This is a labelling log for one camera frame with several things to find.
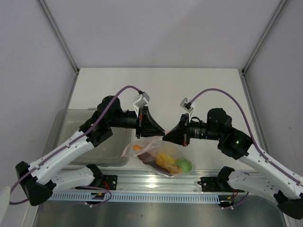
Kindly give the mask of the clear pink zip top bag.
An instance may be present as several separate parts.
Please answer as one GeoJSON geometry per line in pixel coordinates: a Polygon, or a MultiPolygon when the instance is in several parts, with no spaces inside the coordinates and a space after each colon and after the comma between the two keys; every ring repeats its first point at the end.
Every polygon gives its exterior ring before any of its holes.
{"type": "Polygon", "coordinates": [[[123,157],[137,158],[158,175],[175,177],[188,175],[195,170],[195,163],[184,150],[162,137],[138,139],[128,144],[123,157]]]}

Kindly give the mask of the yellow toy fruit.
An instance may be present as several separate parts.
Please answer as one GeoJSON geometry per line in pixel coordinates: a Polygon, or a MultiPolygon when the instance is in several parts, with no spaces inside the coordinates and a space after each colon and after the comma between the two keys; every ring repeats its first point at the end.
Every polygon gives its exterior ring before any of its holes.
{"type": "Polygon", "coordinates": [[[156,163],[164,168],[173,166],[175,164],[175,159],[166,153],[160,152],[156,155],[156,163]]]}

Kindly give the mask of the orange toy food piece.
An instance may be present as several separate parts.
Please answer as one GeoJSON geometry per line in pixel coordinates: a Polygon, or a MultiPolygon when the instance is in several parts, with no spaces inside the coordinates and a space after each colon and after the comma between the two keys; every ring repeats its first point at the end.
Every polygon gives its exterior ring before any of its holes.
{"type": "Polygon", "coordinates": [[[168,172],[172,175],[177,175],[177,174],[180,174],[182,173],[182,168],[178,167],[178,166],[167,166],[165,167],[168,172]]]}

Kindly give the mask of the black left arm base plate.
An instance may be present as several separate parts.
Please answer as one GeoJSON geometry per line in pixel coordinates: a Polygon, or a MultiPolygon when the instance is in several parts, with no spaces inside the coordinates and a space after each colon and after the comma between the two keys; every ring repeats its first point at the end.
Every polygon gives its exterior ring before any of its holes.
{"type": "Polygon", "coordinates": [[[103,178],[101,180],[101,187],[107,190],[116,190],[117,181],[117,175],[103,175],[103,178]]]}

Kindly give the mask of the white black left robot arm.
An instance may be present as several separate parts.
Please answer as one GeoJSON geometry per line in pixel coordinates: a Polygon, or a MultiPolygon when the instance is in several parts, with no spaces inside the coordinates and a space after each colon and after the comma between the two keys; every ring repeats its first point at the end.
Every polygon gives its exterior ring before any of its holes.
{"type": "Polygon", "coordinates": [[[18,184],[26,201],[37,206],[47,201],[54,192],[73,187],[98,189],[103,183],[102,172],[95,164],[71,171],[63,176],[58,172],[82,154],[109,139],[113,128],[134,129],[137,138],[163,136],[165,130],[152,118],[147,104],[149,96],[143,92],[133,103],[134,110],[123,110],[117,96],[107,96],[93,115],[63,144],[31,163],[19,162],[15,169],[18,184]]]}

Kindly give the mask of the orange red toy hot dog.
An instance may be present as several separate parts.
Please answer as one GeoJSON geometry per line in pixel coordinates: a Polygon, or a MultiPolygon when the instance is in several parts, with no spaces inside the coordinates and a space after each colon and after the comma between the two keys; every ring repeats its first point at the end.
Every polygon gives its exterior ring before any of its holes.
{"type": "Polygon", "coordinates": [[[168,172],[168,170],[164,167],[161,167],[156,163],[156,155],[160,152],[166,153],[170,155],[175,162],[177,161],[176,152],[174,149],[170,148],[169,146],[162,146],[151,149],[149,151],[144,152],[143,147],[139,145],[134,145],[133,149],[135,153],[138,155],[137,157],[147,166],[151,167],[156,173],[166,176],[174,176],[168,172]]]}

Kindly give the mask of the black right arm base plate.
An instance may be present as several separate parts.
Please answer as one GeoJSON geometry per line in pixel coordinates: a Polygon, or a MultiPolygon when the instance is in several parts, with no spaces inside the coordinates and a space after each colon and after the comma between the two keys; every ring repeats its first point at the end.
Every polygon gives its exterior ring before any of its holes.
{"type": "Polygon", "coordinates": [[[240,189],[233,189],[228,184],[229,178],[223,177],[201,177],[197,182],[203,192],[244,192],[240,189]]]}

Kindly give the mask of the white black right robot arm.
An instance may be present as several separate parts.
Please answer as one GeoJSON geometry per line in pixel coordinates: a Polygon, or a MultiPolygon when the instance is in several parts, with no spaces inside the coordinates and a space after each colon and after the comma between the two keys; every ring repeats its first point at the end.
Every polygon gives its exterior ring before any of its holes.
{"type": "Polygon", "coordinates": [[[224,155],[250,166],[265,177],[257,179],[225,166],[215,177],[212,191],[250,192],[270,201],[294,219],[303,218],[303,178],[259,149],[250,136],[235,129],[232,118],[223,109],[208,111],[206,122],[189,120],[188,114],[183,114],[178,125],[163,137],[164,141],[184,147],[191,139],[217,141],[217,148],[224,155]]]}

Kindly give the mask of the green toy lime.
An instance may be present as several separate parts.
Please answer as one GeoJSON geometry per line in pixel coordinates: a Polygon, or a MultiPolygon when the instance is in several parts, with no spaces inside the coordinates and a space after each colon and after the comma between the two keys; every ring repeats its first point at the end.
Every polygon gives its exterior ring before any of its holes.
{"type": "Polygon", "coordinates": [[[192,170],[192,163],[188,159],[180,158],[175,162],[175,164],[183,174],[192,170]]]}

